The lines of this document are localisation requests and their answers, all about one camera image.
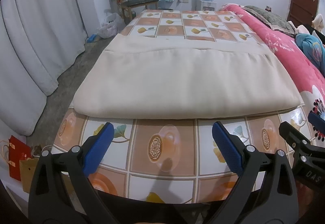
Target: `silver screw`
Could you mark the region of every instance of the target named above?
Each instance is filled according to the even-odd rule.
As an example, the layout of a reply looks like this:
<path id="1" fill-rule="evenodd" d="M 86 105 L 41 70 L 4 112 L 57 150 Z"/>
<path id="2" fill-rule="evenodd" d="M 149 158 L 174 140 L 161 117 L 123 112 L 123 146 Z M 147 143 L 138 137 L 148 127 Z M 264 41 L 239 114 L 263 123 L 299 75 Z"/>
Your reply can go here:
<path id="1" fill-rule="evenodd" d="M 252 146 L 252 145 L 248 145 L 248 146 L 246 147 L 246 149 L 247 149 L 247 151 L 249 151 L 249 152 L 251 152 L 251 153 L 255 151 L 255 147 Z"/>
<path id="2" fill-rule="evenodd" d="M 80 146 L 78 146 L 78 145 L 73 146 L 72 149 L 71 149 L 71 151 L 72 151 L 73 153 L 77 153 L 77 152 L 79 152 L 79 151 L 80 151 Z"/>
<path id="3" fill-rule="evenodd" d="M 44 157 L 48 156 L 48 154 L 49 154 L 48 150 L 45 150 L 45 151 L 42 152 L 42 156 L 44 156 Z"/>
<path id="4" fill-rule="evenodd" d="M 277 154 L 280 155 L 280 156 L 285 156 L 285 153 L 284 153 L 284 151 L 282 151 L 282 150 L 278 150 L 278 151 L 277 151 Z"/>

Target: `black fabric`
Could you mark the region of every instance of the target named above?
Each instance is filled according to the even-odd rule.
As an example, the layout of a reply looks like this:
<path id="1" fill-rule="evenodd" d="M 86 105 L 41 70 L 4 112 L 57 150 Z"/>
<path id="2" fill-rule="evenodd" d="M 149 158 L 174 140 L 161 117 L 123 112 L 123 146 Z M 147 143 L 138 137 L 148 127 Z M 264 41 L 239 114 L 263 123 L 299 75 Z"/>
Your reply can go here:
<path id="1" fill-rule="evenodd" d="M 318 30 L 314 29 L 313 27 L 311 27 L 308 24 L 303 24 L 306 29 L 309 31 L 310 34 L 313 34 L 313 31 L 316 32 L 316 34 L 318 35 L 318 37 L 321 39 L 322 43 L 325 44 L 325 35 L 322 34 L 321 32 L 319 32 Z"/>

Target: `red gift bag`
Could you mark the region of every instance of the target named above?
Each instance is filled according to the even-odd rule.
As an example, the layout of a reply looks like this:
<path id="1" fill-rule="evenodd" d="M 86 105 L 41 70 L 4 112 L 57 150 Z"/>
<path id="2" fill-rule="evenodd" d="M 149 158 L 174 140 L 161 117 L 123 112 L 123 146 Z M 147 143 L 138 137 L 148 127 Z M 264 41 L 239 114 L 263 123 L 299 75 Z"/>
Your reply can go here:
<path id="1" fill-rule="evenodd" d="M 9 149 L 9 160 L 6 160 L 9 165 L 9 175 L 16 180 L 21 181 L 19 161 L 31 158 L 31 149 L 28 145 L 19 141 L 14 136 L 10 137 L 9 145 L 5 146 Z"/>

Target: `gray floor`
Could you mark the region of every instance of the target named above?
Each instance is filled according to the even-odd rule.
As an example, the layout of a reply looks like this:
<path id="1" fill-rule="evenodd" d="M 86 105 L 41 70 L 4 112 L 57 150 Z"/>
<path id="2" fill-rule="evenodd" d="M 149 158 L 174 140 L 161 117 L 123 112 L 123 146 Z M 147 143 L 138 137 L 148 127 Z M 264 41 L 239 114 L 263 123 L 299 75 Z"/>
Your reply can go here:
<path id="1" fill-rule="evenodd" d="M 48 96 L 45 109 L 36 124 L 33 134 L 27 138 L 31 147 L 42 148 L 52 145 L 62 119 L 74 97 L 74 93 L 94 66 L 103 49 L 113 38 L 102 39 L 95 43 L 85 44 L 85 51 L 80 54 L 74 64 L 57 79 L 59 86 Z"/>

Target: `plastic bag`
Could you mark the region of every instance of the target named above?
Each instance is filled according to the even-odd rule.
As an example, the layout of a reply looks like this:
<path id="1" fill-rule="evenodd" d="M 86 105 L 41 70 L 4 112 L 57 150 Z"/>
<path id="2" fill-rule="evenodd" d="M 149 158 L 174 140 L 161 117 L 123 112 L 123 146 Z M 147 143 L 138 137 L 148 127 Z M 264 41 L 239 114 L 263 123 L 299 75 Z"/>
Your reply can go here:
<path id="1" fill-rule="evenodd" d="M 97 29 L 98 35 L 102 38 L 110 38 L 120 33 L 125 28 L 124 20 L 117 13 L 110 14 L 106 21 Z"/>

